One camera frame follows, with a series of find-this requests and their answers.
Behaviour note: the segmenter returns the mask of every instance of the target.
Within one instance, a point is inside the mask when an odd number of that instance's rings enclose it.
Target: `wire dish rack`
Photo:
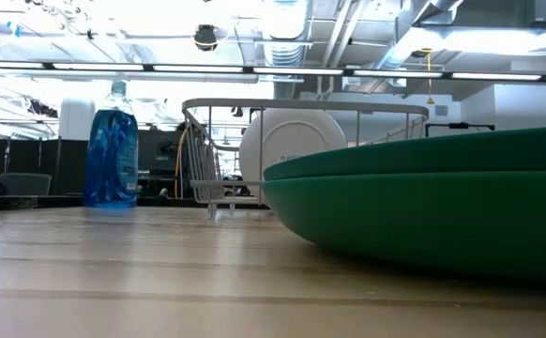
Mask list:
[[[207,129],[192,114],[192,110],[207,107]],[[259,180],[258,181],[230,181],[223,180],[219,166],[219,152],[238,152],[237,146],[220,146],[212,139],[212,108],[213,107],[253,107],[258,108],[260,114],[266,114],[265,108],[306,109],[323,111],[341,111],[354,114],[356,119],[356,144],[360,144],[360,119],[364,113],[396,113],[405,114],[404,139],[409,139],[415,124],[412,115],[418,123],[423,124],[429,118],[429,110],[422,106],[407,104],[363,103],[341,101],[316,100],[251,100],[251,99],[192,99],[182,103],[182,112],[186,119],[188,131],[188,151],[190,160],[190,186],[194,191],[196,202],[208,205],[208,217],[217,216],[217,205],[229,205],[231,211],[235,204],[262,205],[263,201],[263,133],[261,132],[259,150]],[[264,119],[260,119],[260,128],[263,130]],[[260,190],[259,198],[225,196],[223,186],[252,186]]]

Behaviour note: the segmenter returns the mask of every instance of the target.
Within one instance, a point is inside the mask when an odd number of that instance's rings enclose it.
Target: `fluorescent light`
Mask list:
[[[144,70],[142,65],[133,64],[54,64],[56,69],[75,69],[75,70],[113,70],[113,71],[130,71],[130,70]]]
[[[154,66],[156,71],[201,72],[201,73],[240,73],[241,67],[223,66]]]
[[[408,70],[355,70],[355,76],[438,79],[441,72]]]
[[[256,74],[275,74],[275,75],[342,75],[342,69],[292,69],[292,68],[273,68],[273,67],[255,67]]]
[[[0,68],[43,69],[44,65],[38,62],[0,62]]]
[[[529,74],[488,74],[488,73],[454,73],[453,79],[464,80],[506,80],[506,81],[537,81],[541,75]]]

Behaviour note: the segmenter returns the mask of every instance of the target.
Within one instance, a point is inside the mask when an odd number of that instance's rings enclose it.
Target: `wooden countertop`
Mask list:
[[[219,215],[0,212],[0,337],[546,337],[546,291],[324,253],[269,211]]]

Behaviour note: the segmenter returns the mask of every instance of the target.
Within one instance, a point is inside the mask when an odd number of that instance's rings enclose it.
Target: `green plate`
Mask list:
[[[265,180],[393,173],[546,170],[546,128],[357,146],[273,165]]]
[[[264,191],[285,226],[327,248],[546,280],[546,172],[292,178]]]

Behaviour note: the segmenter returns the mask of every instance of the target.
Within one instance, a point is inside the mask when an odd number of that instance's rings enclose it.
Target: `dish soap bottle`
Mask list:
[[[114,81],[111,94],[94,116],[83,186],[87,207],[137,204],[138,123],[126,94],[127,84]]]

